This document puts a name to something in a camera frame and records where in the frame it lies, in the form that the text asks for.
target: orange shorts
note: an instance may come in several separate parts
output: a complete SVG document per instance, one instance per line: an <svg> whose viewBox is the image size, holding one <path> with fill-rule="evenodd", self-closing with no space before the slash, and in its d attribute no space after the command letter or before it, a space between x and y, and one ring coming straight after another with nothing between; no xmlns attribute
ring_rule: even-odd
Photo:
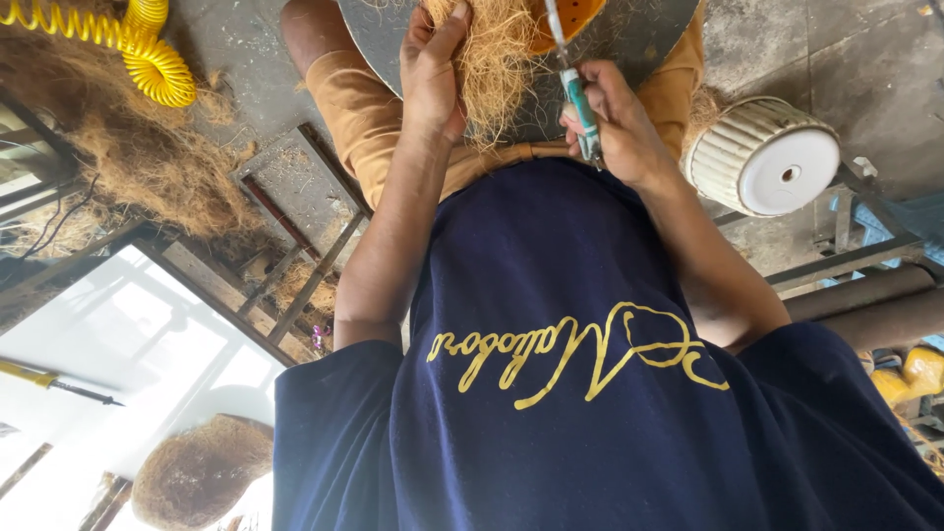
<svg viewBox="0 0 944 531"><path fill-rule="evenodd" d="M688 127L692 97L704 74L702 1L679 42L636 94L676 162ZM357 52L331 52L316 60L305 76L314 103L328 125L338 158L361 184L364 198L377 208L387 169L400 135L403 102ZM564 139L499 147L492 153L456 146L440 200L479 177L535 157L566 157Z"/></svg>

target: yellow coiled hose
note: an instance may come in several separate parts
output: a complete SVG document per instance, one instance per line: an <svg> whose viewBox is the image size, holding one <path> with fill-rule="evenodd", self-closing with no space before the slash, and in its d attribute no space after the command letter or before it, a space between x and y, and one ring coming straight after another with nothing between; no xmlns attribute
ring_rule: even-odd
<svg viewBox="0 0 944 531"><path fill-rule="evenodd" d="M131 0L125 20L118 22L105 15L96 17L69 8L66 17L58 4L49 5L49 17L33 0L32 17L27 20L18 0L11 0L9 13L0 23L11 26L19 22L26 29L41 27L49 35L61 33L65 38L89 39L123 53L125 65L138 89L161 105L184 107L196 99L194 77L180 55L158 33L167 20L168 0Z"/></svg>

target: orange container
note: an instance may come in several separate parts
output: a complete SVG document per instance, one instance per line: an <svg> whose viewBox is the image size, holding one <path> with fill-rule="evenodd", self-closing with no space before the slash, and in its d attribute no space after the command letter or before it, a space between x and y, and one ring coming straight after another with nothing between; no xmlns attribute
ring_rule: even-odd
<svg viewBox="0 0 944 531"><path fill-rule="evenodd" d="M584 26L597 16L606 0L558 0L557 12L561 15L561 28L564 37L570 42ZM544 0L534 0L534 19L538 21L538 35L531 42L531 52L541 55L554 49L554 36L550 34L548 10L544 7Z"/></svg>

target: hand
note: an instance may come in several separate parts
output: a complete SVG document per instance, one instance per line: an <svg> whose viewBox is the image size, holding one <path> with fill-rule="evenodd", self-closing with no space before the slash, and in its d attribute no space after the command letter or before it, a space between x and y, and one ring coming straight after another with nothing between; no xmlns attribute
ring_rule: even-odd
<svg viewBox="0 0 944 531"><path fill-rule="evenodd" d="M642 103L616 65L608 60L589 60L579 64L577 70L587 81L583 91L597 114L607 169L634 188L657 184L666 176L679 174ZM583 126L573 104L565 104L560 124L567 128L570 155L580 155L577 133L583 133Z"/></svg>
<svg viewBox="0 0 944 531"><path fill-rule="evenodd" d="M452 146L465 132L452 55L465 38L471 20L472 12L464 0L435 29L425 9L413 9L400 47L405 134L432 142L445 140Z"/></svg>

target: workbench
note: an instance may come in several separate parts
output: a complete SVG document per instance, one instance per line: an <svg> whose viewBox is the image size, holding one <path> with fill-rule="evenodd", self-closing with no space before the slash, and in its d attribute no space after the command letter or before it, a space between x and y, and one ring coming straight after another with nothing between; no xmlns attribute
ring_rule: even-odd
<svg viewBox="0 0 944 531"><path fill-rule="evenodd" d="M338 0L347 27L367 63L398 96L399 50L415 2L368 3ZM567 46L574 60L612 60L634 90L665 60L695 14L699 0L610 0ZM549 57L555 68L557 59ZM557 72L539 72L515 118L515 130L502 140L541 142L564 135L558 123L564 89Z"/></svg>

